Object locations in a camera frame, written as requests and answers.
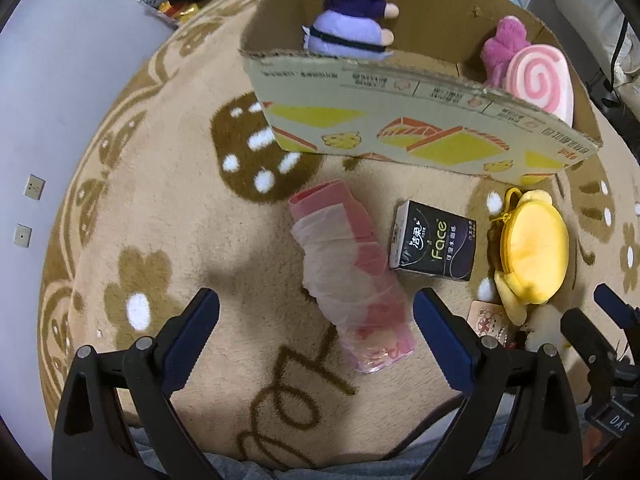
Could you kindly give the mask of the wall socket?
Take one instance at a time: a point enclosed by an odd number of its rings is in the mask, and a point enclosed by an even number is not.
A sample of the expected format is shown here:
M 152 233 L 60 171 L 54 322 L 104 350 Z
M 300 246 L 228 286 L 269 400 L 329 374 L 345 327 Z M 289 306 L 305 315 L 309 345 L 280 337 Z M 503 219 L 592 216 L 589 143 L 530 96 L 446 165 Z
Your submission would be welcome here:
M 27 178 L 24 188 L 24 195 L 31 200 L 40 200 L 46 181 L 31 174 Z
M 21 248 L 29 248 L 32 229 L 24 224 L 18 224 L 14 230 L 13 243 Z

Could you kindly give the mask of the small patterned card pouch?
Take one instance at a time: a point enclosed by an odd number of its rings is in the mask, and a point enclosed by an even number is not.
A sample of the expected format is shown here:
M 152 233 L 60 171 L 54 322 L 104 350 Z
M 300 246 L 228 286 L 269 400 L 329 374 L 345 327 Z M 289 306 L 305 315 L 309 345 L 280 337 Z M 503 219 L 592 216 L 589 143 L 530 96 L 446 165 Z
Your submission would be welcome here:
M 466 320 L 477 336 L 491 336 L 503 346 L 508 344 L 511 324 L 500 304 L 474 300 Z

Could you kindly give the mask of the beige brown patterned rug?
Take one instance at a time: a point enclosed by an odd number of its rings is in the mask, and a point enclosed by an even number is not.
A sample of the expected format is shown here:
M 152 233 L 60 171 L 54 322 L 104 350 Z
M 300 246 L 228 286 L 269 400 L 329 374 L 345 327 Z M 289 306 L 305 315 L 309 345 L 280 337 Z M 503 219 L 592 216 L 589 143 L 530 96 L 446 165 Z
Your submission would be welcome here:
M 58 210 L 40 288 L 38 360 L 50 417 L 77 349 L 126 349 L 203 287 L 217 327 L 172 404 L 205 452 L 277 469 L 379 460 L 452 397 L 426 344 L 372 374 L 346 360 L 303 286 L 288 199 L 344 181 L 386 242 L 398 204 L 473 218 L 471 278 L 401 274 L 458 315 L 495 289 L 486 232 L 506 186 L 363 158 L 287 153 L 239 51 L 260 0 L 214 0 L 145 62 L 112 105 Z

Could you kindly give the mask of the pink tissue roll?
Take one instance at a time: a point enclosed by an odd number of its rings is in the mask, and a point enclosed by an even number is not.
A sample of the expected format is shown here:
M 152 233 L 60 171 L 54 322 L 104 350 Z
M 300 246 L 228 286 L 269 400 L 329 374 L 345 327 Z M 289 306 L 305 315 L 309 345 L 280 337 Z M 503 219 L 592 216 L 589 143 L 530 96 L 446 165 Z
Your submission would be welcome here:
M 304 253 L 303 286 L 336 328 L 346 358 L 375 373 L 416 348 L 405 289 L 388 267 L 367 209 L 340 180 L 288 200 Z

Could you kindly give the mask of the lower wall socket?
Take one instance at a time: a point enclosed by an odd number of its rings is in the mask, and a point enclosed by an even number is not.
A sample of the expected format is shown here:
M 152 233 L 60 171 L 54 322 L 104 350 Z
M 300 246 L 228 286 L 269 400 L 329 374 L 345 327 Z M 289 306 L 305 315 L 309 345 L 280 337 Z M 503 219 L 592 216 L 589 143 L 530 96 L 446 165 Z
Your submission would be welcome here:
M 32 229 L 24 224 L 18 224 L 14 230 L 13 243 L 21 248 L 29 248 Z

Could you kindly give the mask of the snack bags on floor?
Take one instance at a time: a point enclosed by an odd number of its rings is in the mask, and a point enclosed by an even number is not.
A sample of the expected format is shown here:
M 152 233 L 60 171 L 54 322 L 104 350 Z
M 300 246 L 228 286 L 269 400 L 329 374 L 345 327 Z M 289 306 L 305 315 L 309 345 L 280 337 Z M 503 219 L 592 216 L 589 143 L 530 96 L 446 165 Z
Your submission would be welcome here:
M 190 21 L 201 7 L 194 2 L 180 1 L 171 3 L 169 0 L 134 0 L 144 7 L 147 14 L 159 18 L 166 25 L 177 28 Z

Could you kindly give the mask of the upper wall socket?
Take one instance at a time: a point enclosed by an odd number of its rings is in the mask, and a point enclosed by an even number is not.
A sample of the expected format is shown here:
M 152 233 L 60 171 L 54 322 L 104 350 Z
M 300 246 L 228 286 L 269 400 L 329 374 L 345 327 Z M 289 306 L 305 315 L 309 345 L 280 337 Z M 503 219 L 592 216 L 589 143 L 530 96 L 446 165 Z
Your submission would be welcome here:
M 24 188 L 24 195 L 31 200 L 40 200 L 46 181 L 31 174 L 27 178 Z

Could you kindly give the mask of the purple plush doll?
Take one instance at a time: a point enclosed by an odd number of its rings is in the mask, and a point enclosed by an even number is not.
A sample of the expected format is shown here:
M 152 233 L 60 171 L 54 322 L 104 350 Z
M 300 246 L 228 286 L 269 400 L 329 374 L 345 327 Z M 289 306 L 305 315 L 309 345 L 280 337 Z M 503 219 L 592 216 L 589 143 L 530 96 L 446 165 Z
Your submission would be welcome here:
M 322 0 L 323 10 L 304 27 L 304 50 L 334 58 L 366 58 L 383 61 L 394 33 L 381 23 L 399 16 L 399 8 L 387 0 Z

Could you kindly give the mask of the yellow plush toy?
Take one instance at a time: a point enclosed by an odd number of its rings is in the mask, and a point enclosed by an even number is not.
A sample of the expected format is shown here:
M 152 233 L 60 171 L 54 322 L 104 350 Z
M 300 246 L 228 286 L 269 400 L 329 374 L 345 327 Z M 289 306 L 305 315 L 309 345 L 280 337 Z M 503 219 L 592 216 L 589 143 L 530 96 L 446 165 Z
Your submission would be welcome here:
M 530 306 L 546 304 L 563 285 L 570 236 L 544 190 L 508 188 L 494 221 L 500 228 L 494 281 L 506 316 L 520 327 Z

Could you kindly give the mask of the pink swirl roll plush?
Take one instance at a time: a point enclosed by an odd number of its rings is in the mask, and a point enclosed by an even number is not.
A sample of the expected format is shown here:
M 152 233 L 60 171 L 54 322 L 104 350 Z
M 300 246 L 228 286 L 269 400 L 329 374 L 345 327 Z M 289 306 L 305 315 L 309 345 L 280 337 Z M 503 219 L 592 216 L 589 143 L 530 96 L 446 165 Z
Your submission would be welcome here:
M 574 90 L 565 55 L 548 44 L 531 44 L 514 15 L 498 21 L 494 36 L 480 51 L 486 84 L 534 104 L 565 122 L 574 119 Z

